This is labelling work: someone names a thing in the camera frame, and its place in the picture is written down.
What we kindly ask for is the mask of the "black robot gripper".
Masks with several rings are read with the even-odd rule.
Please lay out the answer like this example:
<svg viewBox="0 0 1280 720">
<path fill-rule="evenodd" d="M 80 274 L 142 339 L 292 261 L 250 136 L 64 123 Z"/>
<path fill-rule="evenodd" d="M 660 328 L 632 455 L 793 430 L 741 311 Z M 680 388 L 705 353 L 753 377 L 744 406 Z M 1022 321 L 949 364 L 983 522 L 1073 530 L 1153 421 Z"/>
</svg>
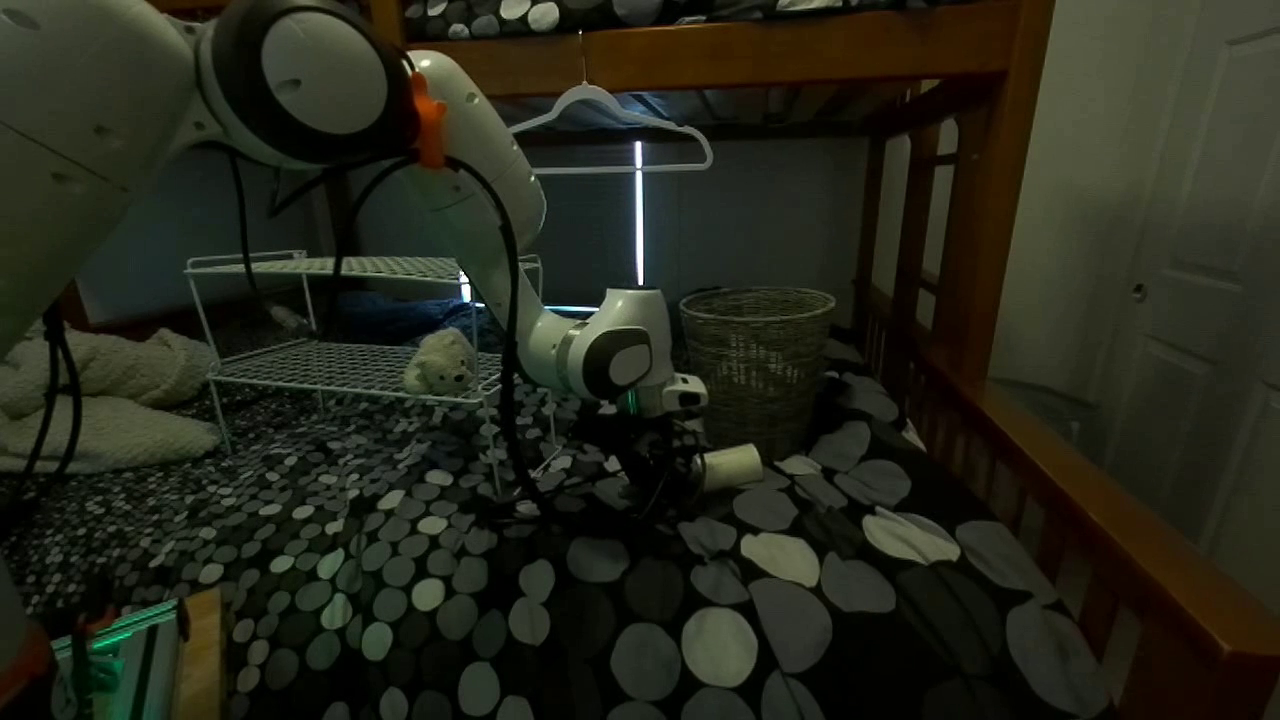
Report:
<svg viewBox="0 0 1280 720">
<path fill-rule="evenodd" d="M 604 449 L 627 478 L 627 503 L 657 518 L 698 490 L 705 426 L 694 418 L 611 418 Z"/>
</svg>

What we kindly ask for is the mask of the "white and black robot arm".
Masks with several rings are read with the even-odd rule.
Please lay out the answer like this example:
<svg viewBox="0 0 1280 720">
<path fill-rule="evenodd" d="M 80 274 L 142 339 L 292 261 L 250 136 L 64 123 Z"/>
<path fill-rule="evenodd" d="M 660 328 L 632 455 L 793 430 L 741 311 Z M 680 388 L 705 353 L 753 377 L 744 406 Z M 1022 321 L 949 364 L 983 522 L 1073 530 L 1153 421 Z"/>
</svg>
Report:
<svg viewBox="0 0 1280 720">
<path fill-rule="evenodd" d="M 403 54 L 340 0 L 0 0 L 0 348 L 68 290 L 161 171 L 225 147 L 312 181 L 381 164 L 504 328 L 504 372 L 632 413 L 618 466 L 652 501 L 705 484 L 705 384 L 667 299 L 611 290 L 583 321 L 542 305 L 524 250 L 542 189 L 515 130 L 444 54 Z"/>
</svg>

